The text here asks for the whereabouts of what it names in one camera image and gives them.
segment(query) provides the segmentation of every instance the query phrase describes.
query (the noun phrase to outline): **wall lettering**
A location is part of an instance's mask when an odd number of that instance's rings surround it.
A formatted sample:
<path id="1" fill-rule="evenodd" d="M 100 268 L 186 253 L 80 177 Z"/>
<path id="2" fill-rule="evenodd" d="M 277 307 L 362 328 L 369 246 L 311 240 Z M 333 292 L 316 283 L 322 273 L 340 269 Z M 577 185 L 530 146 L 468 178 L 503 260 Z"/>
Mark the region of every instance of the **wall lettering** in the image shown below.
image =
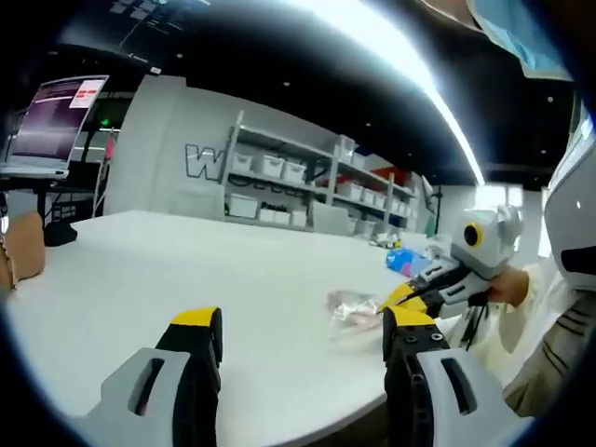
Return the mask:
<path id="1" fill-rule="evenodd" d="M 188 143 L 185 147 L 186 176 L 219 182 L 224 167 L 224 150 L 199 148 Z"/>

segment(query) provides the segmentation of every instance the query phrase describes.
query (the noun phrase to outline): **monitor screen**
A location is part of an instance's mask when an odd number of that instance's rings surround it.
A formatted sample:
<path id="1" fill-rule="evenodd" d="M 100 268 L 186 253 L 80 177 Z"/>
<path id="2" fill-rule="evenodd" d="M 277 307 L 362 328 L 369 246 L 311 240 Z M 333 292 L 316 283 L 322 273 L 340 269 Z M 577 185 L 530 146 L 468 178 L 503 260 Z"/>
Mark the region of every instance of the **monitor screen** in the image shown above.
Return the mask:
<path id="1" fill-rule="evenodd" d="M 14 140 L 14 156 L 68 161 L 107 75 L 46 82 L 35 93 Z"/>

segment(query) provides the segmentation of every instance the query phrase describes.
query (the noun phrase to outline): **person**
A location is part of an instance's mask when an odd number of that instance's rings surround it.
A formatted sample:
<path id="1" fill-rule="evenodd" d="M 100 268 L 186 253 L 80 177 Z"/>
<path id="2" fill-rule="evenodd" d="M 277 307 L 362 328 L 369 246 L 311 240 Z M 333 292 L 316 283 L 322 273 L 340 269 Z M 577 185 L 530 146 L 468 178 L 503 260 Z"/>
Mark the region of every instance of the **person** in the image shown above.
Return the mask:
<path id="1" fill-rule="evenodd" d="M 523 2 L 420 1 L 434 14 L 485 33 L 518 57 L 527 77 L 571 80 L 561 55 Z M 493 278 L 494 324 L 470 351 L 500 379 L 504 399 L 519 416 L 539 416 L 549 407 L 596 325 L 596 268 L 590 257 L 596 223 L 589 219 L 596 150 L 592 121 L 585 109 L 582 113 L 549 186 L 545 217 L 553 254 L 523 269 L 507 266 Z"/>

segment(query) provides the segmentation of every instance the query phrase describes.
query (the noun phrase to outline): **black ceiling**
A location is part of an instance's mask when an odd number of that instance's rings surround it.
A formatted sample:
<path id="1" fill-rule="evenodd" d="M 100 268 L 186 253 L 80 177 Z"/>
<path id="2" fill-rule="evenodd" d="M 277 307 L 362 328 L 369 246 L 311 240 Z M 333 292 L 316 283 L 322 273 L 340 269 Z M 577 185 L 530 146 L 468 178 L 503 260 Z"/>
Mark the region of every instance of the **black ceiling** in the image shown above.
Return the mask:
<path id="1" fill-rule="evenodd" d="M 65 30 L 58 54 L 40 64 L 34 82 L 107 72 L 108 89 L 132 91 L 155 66 L 162 74 L 185 76 L 191 87 L 260 102 L 344 133 L 433 183 L 473 182 L 439 113 L 388 64 L 280 2 L 210 3 L 91 2 Z M 525 78 L 507 52 L 481 34 L 438 20 L 417 0 L 369 3 L 422 54 L 485 178 L 545 184 L 568 137 L 570 85 Z"/>

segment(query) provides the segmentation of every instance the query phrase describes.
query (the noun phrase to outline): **white table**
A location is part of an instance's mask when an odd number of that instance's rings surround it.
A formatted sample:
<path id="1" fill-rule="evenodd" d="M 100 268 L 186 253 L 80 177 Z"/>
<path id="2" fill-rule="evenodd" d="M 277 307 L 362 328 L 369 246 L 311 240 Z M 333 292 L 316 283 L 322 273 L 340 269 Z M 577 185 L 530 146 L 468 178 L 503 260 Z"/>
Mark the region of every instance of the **white table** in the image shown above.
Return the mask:
<path id="1" fill-rule="evenodd" d="M 102 381 L 184 310 L 223 310 L 219 445 L 300 445 L 384 401 L 381 332 L 330 340 L 327 294 L 387 296 L 386 252 L 314 235 L 131 211 L 74 225 L 7 309 L 59 410 L 87 413 Z"/>

